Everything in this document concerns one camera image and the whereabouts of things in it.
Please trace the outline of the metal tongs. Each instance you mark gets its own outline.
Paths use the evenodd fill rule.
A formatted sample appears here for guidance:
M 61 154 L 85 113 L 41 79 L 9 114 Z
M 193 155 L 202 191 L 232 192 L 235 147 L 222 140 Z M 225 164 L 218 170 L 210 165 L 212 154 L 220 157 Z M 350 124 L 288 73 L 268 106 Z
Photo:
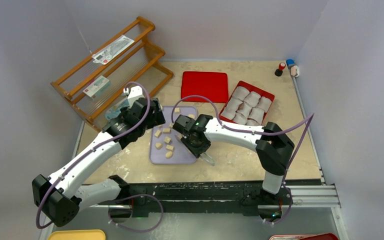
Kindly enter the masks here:
M 182 138 L 183 136 L 181 134 L 175 135 L 175 138 L 182 144 Z M 211 166 L 215 166 L 215 160 L 209 156 L 206 152 L 202 153 L 199 158 L 205 162 L 207 162 Z

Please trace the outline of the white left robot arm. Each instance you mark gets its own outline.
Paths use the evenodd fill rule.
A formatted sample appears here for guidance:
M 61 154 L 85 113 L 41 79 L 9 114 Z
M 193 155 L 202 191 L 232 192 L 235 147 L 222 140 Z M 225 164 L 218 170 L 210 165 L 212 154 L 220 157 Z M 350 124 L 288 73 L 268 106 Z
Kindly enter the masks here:
M 50 176 L 39 174 L 32 180 L 33 201 L 38 207 L 36 218 L 44 213 L 52 224 L 63 227 L 89 206 L 111 200 L 118 205 L 126 203 L 129 185 L 119 176 L 110 176 L 90 186 L 83 183 L 109 158 L 143 136 L 146 130 L 165 122 L 158 98 L 140 97 L 132 105 L 123 107 L 79 155 Z

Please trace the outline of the red chocolate box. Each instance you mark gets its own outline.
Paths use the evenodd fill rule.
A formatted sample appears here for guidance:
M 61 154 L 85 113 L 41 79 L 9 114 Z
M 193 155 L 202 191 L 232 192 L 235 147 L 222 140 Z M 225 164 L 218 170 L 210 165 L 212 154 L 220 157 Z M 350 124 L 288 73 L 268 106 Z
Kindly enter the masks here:
M 241 80 L 219 113 L 219 117 L 229 123 L 261 125 L 274 100 L 274 94 Z

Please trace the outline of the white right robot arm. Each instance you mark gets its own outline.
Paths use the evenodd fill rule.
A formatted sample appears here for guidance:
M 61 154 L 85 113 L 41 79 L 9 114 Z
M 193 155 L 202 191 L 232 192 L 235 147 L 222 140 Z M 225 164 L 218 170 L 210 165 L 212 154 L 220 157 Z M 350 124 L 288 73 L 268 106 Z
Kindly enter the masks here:
M 295 145 L 276 123 L 248 126 L 221 121 L 206 114 L 197 119 L 181 114 L 174 121 L 173 129 L 182 135 L 182 144 L 195 158 L 205 154 L 213 142 L 228 143 L 257 153 L 265 170 L 260 191 L 262 200 L 272 204 L 280 198 Z

